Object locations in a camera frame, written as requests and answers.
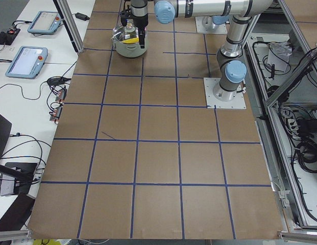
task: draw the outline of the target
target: cable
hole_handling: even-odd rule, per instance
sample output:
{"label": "cable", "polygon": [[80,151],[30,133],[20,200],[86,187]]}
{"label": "cable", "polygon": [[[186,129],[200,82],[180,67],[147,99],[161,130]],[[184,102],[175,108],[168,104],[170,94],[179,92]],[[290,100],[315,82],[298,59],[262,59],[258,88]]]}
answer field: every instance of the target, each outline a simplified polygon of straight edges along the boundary
{"label": "cable", "polygon": [[11,62],[12,60],[0,59],[0,63],[11,63]]}
{"label": "cable", "polygon": [[92,241],[88,241],[88,240],[84,240],[84,239],[78,239],[78,241],[86,241],[86,242],[88,242],[88,243],[90,243],[90,244],[103,244],[103,243],[106,243],[106,242],[108,242],[110,239],[107,239],[107,240],[105,240],[105,241],[103,241],[103,242],[92,242]]}
{"label": "cable", "polygon": [[37,96],[36,98],[28,98],[28,97],[25,97],[25,94],[23,93],[23,88],[22,88],[22,86],[20,86],[20,85],[18,85],[18,84],[13,84],[13,83],[7,83],[7,84],[5,84],[5,85],[3,85],[2,87],[0,87],[0,89],[2,89],[2,88],[4,88],[4,87],[6,87],[6,86],[16,86],[16,87],[19,87],[20,89],[21,89],[21,94],[22,94],[22,97],[24,98],[24,99],[26,99],[26,100],[31,100],[31,101],[36,101],[36,100],[38,100],[40,97],[41,97],[41,86],[43,85],[43,84],[45,84],[46,82],[42,82],[41,84],[40,84],[40,86],[39,86],[39,96]]}

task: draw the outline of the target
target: black cable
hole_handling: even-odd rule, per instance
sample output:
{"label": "black cable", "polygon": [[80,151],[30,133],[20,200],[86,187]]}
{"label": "black cable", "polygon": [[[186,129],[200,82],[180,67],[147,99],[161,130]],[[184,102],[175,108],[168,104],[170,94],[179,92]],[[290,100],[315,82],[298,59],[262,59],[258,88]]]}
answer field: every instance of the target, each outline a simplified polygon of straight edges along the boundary
{"label": "black cable", "polygon": [[11,63],[12,60],[0,59],[0,63]]}
{"label": "black cable", "polygon": [[6,86],[16,86],[16,87],[19,87],[21,89],[21,94],[22,94],[22,97],[26,100],[30,100],[30,101],[36,101],[38,100],[40,97],[41,97],[41,86],[46,83],[46,82],[42,82],[40,85],[39,85],[39,96],[36,97],[36,98],[27,98],[25,97],[25,94],[23,93],[23,88],[22,86],[18,85],[18,84],[13,84],[13,83],[7,83],[7,84],[4,84],[2,87],[0,87],[0,89],[6,87]]}

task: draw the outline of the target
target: electrical wiring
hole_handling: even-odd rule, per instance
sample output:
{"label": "electrical wiring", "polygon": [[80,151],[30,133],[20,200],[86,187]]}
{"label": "electrical wiring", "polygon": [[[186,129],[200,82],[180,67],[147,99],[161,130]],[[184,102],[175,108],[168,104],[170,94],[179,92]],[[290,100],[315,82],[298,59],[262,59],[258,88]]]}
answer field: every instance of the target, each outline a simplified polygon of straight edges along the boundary
{"label": "electrical wiring", "polygon": [[87,243],[89,243],[89,244],[103,244],[103,243],[106,243],[106,242],[108,242],[110,239],[107,239],[107,240],[105,240],[105,241],[103,241],[103,242],[92,242],[92,241],[89,241],[89,240],[84,240],[84,239],[78,239],[78,241],[86,241]]}
{"label": "electrical wiring", "polygon": [[38,100],[40,97],[41,97],[41,91],[42,91],[42,85],[45,84],[46,82],[42,82],[40,85],[39,85],[39,96],[37,96],[36,98],[28,98],[28,97],[25,97],[25,94],[23,92],[23,88],[22,86],[18,85],[18,84],[13,84],[13,83],[7,83],[7,84],[4,84],[2,87],[0,87],[0,89],[6,87],[6,86],[16,86],[16,87],[19,87],[21,89],[21,94],[22,94],[22,97],[26,100],[30,100],[30,101],[36,101]]}

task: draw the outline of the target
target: blue tape grid line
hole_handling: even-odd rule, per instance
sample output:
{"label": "blue tape grid line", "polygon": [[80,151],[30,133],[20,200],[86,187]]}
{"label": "blue tape grid line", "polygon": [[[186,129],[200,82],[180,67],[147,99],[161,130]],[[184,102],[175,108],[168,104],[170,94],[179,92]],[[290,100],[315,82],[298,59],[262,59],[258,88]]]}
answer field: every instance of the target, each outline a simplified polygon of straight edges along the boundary
{"label": "blue tape grid line", "polygon": [[255,184],[205,184],[205,183],[134,183],[134,182],[98,182],[98,181],[41,181],[42,184],[68,185],[140,185],[140,186],[212,186],[212,187],[271,187]]}
{"label": "blue tape grid line", "polygon": [[225,166],[224,166],[224,158],[223,158],[223,150],[222,150],[222,144],[221,144],[220,128],[218,127],[218,117],[217,117],[217,112],[216,112],[216,106],[214,108],[214,115],[215,115],[215,120],[216,120],[218,144],[220,146],[221,162],[222,162],[222,169],[223,169],[223,176],[224,176],[224,183],[225,183],[226,198],[227,198],[228,208],[229,208],[229,213],[230,213],[232,234],[233,234],[233,239],[236,239],[234,223],[233,223],[233,217],[232,217],[232,210],[231,210],[231,202],[230,202],[230,196],[229,196],[229,190],[228,190],[228,183],[227,183],[226,171],[225,171]]}
{"label": "blue tape grid line", "polygon": [[185,239],[184,233],[184,215],[183,215],[183,195],[182,195],[182,172],[181,172],[181,145],[180,145],[180,115],[179,115],[179,94],[178,94],[178,70],[177,70],[177,55],[175,42],[175,21],[173,20],[173,44],[174,44],[174,65],[175,65],[175,91],[177,101],[177,127],[178,127],[178,155],[179,155],[179,179],[180,179],[180,208],[181,208],[181,231],[182,239]]}
{"label": "blue tape grid line", "polygon": [[[54,138],[54,140],[86,140],[86,141],[120,141],[120,142],[136,142],[136,139],[90,139],[90,138]],[[260,144],[260,142],[237,142],[237,141],[191,141],[191,140],[148,140],[139,139],[139,142],[153,143],[195,143],[195,144]]]}
{"label": "blue tape grid line", "polygon": [[141,101],[142,101],[142,86],[143,86],[143,65],[144,61],[142,58],[141,66],[141,84],[140,84],[140,98],[139,98],[139,112],[138,112],[138,128],[137,128],[137,141],[136,141],[136,154],[135,154],[135,163],[134,163],[134,174],[133,174],[133,190],[132,190],[132,209],[131,209],[131,229],[130,229],[130,238],[133,237],[133,221],[134,221],[134,201],[136,193],[136,178],[137,178],[137,163],[138,163],[138,150],[139,150],[139,135],[140,135],[140,118],[141,118]]}
{"label": "blue tape grid line", "polygon": [[[107,68],[107,74],[109,74],[109,69],[110,69],[111,61],[112,61],[112,56],[113,56],[113,51],[111,51],[111,54],[110,54],[108,68]],[[102,104],[104,103],[104,99],[105,99],[107,80],[108,80],[108,77],[106,77],[105,87],[104,87],[103,96],[102,96]],[[99,127],[100,127],[100,123],[101,123],[102,111],[103,111],[103,105],[101,105],[100,114],[99,114],[99,118],[98,118],[98,122],[97,122],[97,129],[96,129],[96,135],[95,135],[93,148],[92,148],[92,154],[91,154],[91,160],[90,160],[90,165],[89,165],[87,182],[90,181],[91,168],[92,168],[94,154],[95,154],[95,149],[96,149],[96,143],[97,143],[97,137],[98,137]],[[82,221],[83,221],[83,215],[84,215],[84,211],[85,211],[87,194],[88,194],[88,187],[89,187],[89,184],[87,183],[86,184],[86,188],[85,188],[85,195],[84,195],[84,198],[83,198],[83,204],[82,204],[82,210],[81,210],[81,215],[80,215],[80,221],[79,221],[79,228],[78,228],[77,238],[80,238]]]}

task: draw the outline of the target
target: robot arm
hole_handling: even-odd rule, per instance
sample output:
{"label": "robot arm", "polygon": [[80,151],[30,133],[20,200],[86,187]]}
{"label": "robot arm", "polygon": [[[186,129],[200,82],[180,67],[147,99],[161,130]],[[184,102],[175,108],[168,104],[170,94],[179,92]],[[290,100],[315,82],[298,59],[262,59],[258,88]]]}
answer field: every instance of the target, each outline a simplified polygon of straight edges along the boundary
{"label": "robot arm", "polygon": [[273,0],[154,0],[154,2],[157,20],[163,24],[173,21],[175,17],[233,15],[221,53],[226,57],[235,58],[241,53],[239,47],[249,20],[252,16],[265,11]]}
{"label": "robot arm", "polygon": [[121,23],[125,27],[128,19],[133,19],[134,26],[138,27],[139,44],[144,48],[145,27],[148,25],[148,0],[131,0],[131,8],[121,11]]}

